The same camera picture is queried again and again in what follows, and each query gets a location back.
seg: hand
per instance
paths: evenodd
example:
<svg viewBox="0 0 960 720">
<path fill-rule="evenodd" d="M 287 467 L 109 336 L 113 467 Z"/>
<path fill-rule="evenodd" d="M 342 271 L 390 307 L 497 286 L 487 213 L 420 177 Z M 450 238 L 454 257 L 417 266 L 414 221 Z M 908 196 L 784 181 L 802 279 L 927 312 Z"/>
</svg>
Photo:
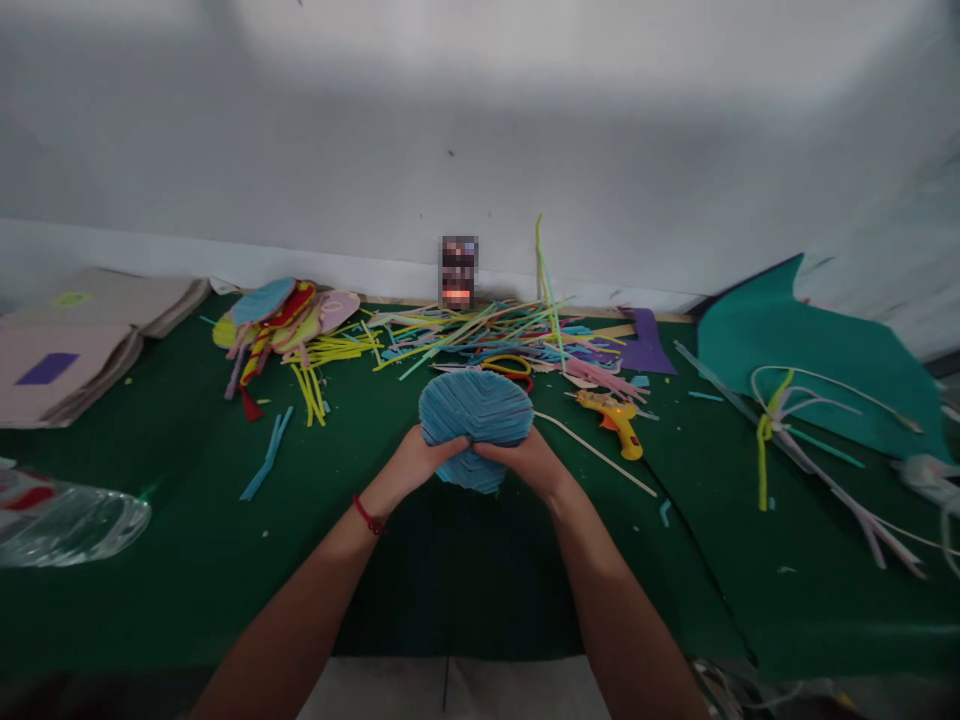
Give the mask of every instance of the hand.
<svg viewBox="0 0 960 720">
<path fill-rule="evenodd" d="M 489 443 L 474 443 L 473 449 L 481 457 L 503 463 L 540 496 L 548 500 L 568 482 L 576 482 L 570 471 L 554 454 L 536 427 L 530 427 L 526 440 L 515 448 L 504 448 Z"/>
<path fill-rule="evenodd" d="M 430 447 L 423 439 L 423 428 L 414 425 L 393 457 L 363 491 L 364 508 L 374 517 L 386 517 L 401 500 L 429 480 L 437 468 L 468 447 L 470 440 L 466 437 Z"/>
</svg>

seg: teal felt sheet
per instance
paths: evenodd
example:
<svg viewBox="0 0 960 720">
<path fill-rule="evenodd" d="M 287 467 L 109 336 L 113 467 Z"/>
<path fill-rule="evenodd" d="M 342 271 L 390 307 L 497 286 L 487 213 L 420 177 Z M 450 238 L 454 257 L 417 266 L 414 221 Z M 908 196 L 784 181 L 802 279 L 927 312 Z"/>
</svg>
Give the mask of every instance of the teal felt sheet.
<svg viewBox="0 0 960 720">
<path fill-rule="evenodd" d="M 817 403 L 797 416 L 887 455 L 929 453 L 952 462 L 933 378 L 885 325 L 798 302 L 793 284 L 802 261 L 802 255 L 793 258 L 718 300 L 700 322 L 700 360 L 751 397 L 750 374 L 761 365 L 797 367 L 839 380 L 916 421 L 924 434 L 910 432 L 891 413 L 848 390 L 801 373 L 794 385 L 863 415 Z M 764 398 L 783 379 L 782 371 L 762 372 L 758 387 Z"/>
</svg>

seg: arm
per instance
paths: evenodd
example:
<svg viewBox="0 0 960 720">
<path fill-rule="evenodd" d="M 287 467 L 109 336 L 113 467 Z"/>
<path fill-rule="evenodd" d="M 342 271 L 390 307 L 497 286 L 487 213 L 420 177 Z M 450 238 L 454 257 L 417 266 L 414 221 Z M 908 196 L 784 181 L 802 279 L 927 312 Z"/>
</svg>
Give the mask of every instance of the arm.
<svg viewBox="0 0 960 720">
<path fill-rule="evenodd" d="M 610 716 L 707 718 L 707 706 L 667 626 L 593 504 L 536 428 L 519 447 L 477 443 L 546 503 L 560 542 L 587 659 Z"/>
<path fill-rule="evenodd" d="M 385 521 L 401 500 L 468 444 L 457 438 L 428 447 L 415 426 L 361 493 L 361 504 L 371 517 Z M 296 717 L 330 657 L 377 540 L 357 509 L 347 509 L 244 630 L 190 719 Z"/>
</svg>

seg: plastic water bottle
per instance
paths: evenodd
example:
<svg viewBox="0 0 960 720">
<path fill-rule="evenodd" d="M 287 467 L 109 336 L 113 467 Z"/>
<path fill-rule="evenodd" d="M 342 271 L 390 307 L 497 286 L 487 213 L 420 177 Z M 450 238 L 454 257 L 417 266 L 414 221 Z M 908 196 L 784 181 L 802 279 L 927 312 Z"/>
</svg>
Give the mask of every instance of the plastic water bottle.
<svg viewBox="0 0 960 720">
<path fill-rule="evenodd" d="M 150 506 L 126 493 L 0 469 L 0 567 L 108 558 L 149 522 Z"/>
</svg>

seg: floor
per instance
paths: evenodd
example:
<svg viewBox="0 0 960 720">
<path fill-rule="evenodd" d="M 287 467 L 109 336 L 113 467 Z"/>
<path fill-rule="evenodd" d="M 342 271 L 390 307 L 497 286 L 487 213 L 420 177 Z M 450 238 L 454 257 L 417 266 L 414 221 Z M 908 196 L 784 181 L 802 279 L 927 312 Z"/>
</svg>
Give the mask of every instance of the floor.
<svg viewBox="0 0 960 720">
<path fill-rule="evenodd" d="M 211 668 L 148 675 L 76 675 L 0 686 L 0 720 L 180 720 Z M 446 694 L 444 677 L 446 676 Z M 761 687 L 766 702 L 785 689 Z M 947 720 L 960 717 L 960 683 L 912 675 L 819 680 L 797 700 L 745 717 L 785 720 Z M 826 708 L 846 695 L 857 713 Z M 334 658 L 298 720 L 603 720 L 603 699 L 586 658 L 488 663 L 444 658 Z"/>
</svg>

